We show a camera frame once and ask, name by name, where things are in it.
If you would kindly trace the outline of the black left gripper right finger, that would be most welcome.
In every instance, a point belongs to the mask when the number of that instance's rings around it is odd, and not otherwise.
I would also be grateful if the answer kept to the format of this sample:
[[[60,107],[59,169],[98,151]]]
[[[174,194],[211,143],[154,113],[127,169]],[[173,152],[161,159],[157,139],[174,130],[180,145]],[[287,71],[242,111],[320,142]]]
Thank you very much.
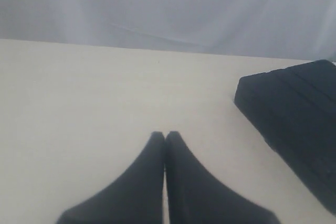
[[[165,140],[166,186],[171,223],[279,223],[277,216],[214,177],[182,136]]]

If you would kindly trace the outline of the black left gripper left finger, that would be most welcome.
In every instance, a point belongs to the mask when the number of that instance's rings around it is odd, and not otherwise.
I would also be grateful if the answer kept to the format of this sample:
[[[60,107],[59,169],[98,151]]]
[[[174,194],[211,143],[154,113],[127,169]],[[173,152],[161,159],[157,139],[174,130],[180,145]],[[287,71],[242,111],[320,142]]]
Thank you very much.
[[[135,161],[112,184],[66,210],[58,223],[162,223],[165,138],[153,132]]]

